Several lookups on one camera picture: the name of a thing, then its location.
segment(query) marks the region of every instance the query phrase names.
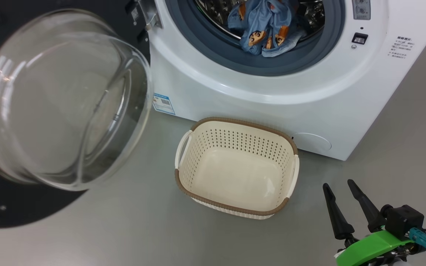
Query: beige laundry basket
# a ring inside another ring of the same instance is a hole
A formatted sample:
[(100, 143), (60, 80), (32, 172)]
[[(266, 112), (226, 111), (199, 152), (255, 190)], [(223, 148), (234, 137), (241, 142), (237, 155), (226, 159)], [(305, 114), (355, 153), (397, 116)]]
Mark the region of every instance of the beige laundry basket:
[(297, 147), (289, 136), (227, 118), (196, 123), (175, 157), (176, 182), (185, 194), (215, 210), (253, 219), (282, 210), (298, 172)]

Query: plastic basket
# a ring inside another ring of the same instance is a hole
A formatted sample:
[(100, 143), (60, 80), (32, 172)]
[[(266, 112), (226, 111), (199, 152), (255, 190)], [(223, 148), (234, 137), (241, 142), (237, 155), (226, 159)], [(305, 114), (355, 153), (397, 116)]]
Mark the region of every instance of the plastic basket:
[(299, 172), (294, 141), (254, 123), (211, 117), (179, 143), (175, 178), (180, 190), (218, 211), (267, 219), (287, 204)]

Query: washing machine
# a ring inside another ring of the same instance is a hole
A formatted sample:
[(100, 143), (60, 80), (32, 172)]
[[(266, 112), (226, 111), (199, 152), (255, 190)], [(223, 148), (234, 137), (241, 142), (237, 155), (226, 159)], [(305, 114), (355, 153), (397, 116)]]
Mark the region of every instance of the washing machine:
[(259, 122), (345, 160), (426, 45), (426, 2), (303, 0), (297, 46), (252, 56), (223, 23), (236, 3), (220, 4), (0, 0), (0, 228), (111, 177), (152, 106)]

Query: blue clothes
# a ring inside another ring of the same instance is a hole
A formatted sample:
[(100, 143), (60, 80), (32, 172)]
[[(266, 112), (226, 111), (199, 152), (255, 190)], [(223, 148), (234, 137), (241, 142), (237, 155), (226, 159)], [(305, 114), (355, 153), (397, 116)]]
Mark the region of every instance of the blue clothes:
[(228, 27), (243, 30), (240, 45), (245, 52), (274, 57), (293, 49), (305, 31), (296, 29), (297, 0), (248, 0), (236, 5)]

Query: gray floor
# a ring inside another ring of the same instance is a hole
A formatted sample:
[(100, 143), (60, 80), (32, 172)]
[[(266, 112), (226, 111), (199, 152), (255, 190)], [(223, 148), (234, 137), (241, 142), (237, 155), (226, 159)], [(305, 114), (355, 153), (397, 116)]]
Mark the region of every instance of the gray floor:
[[(0, 230), (0, 265), (333, 266), (343, 245), (333, 238), (324, 182), (355, 236), (368, 234), (349, 178), (379, 208), (408, 204), (426, 216), (426, 49), (348, 161), (300, 154), (289, 204), (265, 221), (208, 209), (179, 191), (174, 153), (191, 124), (153, 113), (115, 177), (48, 219)], [(426, 254), (409, 261), (426, 265)]]

